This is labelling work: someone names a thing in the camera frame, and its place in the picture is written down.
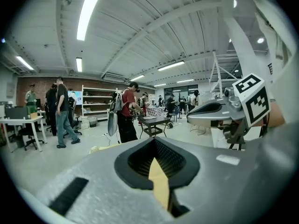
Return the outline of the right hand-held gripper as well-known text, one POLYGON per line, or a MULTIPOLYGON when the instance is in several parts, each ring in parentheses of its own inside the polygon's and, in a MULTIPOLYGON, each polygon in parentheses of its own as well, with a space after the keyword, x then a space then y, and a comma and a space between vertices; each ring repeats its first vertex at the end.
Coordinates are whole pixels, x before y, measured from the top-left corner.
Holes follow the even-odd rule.
POLYGON ((267 124, 271 111, 266 82, 254 73, 225 88, 223 97, 209 100, 197 109, 220 109, 215 113, 189 113, 187 120, 196 126, 210 127, 222 131, 228 144, 245 144, 245 135, 259 121, 267 124))

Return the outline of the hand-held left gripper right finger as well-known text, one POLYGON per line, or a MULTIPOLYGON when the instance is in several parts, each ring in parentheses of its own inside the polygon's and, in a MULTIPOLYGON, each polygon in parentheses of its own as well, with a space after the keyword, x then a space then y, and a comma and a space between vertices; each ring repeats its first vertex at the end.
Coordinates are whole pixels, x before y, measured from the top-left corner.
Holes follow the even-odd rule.
POLYGON ((280 150, 256 139, 245 151, 156 138, 167 160, 172 211, 161 224, 251 224, 280 195, 280 150))

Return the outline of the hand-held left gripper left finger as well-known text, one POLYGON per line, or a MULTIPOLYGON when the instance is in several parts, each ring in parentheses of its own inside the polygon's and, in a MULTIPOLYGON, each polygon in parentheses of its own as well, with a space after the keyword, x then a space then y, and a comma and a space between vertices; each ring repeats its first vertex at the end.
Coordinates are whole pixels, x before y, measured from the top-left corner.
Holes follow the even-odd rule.
POLYGON ((49 205, 74 178, 81 177, 88 183, 67 212, 67 219, 78 224, 171 222, 173 216, 156 200, 153 191, 131 188, 114 169, 117 156, 139 143, 131 141, 88 154, 47 183, 37 193, 37 199, 49 205))

